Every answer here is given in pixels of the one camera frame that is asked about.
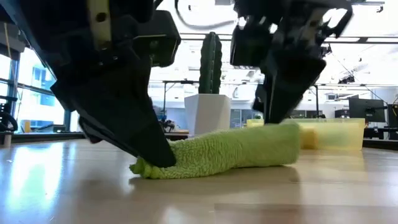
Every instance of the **white planter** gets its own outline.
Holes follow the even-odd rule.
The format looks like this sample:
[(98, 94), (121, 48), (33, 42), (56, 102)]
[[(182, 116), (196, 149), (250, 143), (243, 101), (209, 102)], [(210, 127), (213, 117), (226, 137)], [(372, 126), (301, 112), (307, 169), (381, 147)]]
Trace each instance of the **white planter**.
[(229, 129), (231, 100), (225, 95), (197, 94), (184, 99), (189, 136)]

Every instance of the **window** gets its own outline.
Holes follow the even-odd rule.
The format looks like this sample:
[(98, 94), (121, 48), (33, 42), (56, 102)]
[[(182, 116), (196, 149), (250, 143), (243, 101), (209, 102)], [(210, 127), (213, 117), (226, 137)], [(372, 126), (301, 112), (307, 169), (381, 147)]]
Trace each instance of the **window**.
[(18, 92), (22, 98), (22, 101), (18, 100), (14, 114), (19, 124), (18, 132), (24, 132), (27, 126), (34, 130), (49, 124), (63, 124), (65, 111), (55, 96), (21, 88)]
[(55, 78), (42, 65), (42, 62), (33, 50), (25, 49), (25, 52), (21, 53), (18, 82), (50, 90), (50, 87), (55, 83)]
[(11, 59), (0, 55), (0, 78), (9, 79)]

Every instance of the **green towel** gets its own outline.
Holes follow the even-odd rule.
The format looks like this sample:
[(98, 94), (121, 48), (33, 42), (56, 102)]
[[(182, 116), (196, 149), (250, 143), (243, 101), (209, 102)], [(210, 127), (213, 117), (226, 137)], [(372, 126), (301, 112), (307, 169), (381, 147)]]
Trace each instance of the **green towel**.
[(175, 166), (159, 168), (139, 157), (131, 171), (151, 179), (181, 179), (239, 167), (292, 164), (299, 156), (300, 128), (296, 124), (270, 124), (210, 133), (170, 145)]

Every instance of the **wooden table surface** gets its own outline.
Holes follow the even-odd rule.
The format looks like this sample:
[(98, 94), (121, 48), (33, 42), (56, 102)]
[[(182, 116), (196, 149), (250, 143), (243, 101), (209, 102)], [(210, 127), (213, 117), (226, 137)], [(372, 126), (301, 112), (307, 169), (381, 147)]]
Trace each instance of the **wooden table surface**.
[(85, 140), (0, 149), (0, 223), (398, 223), (398, 154), (302, 151), (288, 167), (146, 180)]

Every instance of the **yellow container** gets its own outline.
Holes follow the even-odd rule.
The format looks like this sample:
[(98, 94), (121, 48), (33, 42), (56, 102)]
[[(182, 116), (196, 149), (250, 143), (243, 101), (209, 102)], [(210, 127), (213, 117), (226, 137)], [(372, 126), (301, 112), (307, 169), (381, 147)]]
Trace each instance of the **yellow container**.
[(260, 127), (264, 125), (264, 120), (263, 119), (248, 119), (246, 121), (246, 126), (248, 128), (253, 128), (253, 127)]
[(312, 129), (318, 149), (362, 150), (365, 119), (286, 119), (284, 123), (298, 123)]

